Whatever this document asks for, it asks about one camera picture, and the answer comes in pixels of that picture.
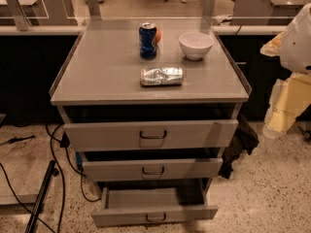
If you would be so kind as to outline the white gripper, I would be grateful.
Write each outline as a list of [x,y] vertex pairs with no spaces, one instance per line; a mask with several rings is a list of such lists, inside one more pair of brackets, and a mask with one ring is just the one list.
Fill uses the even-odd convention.
[[270,139],[287,134],[296,119],[311,105],[311,76],[292,73],[272,87],[262,133]]

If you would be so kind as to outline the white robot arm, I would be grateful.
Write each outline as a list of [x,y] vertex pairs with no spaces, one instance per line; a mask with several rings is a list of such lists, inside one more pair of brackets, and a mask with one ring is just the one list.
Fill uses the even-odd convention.
[[305,5],[286,29],[263,45],[260,53],[279,56],[291,75],[272,87],[262,133],[270,139],[287,134],[311,105],[311,4]]

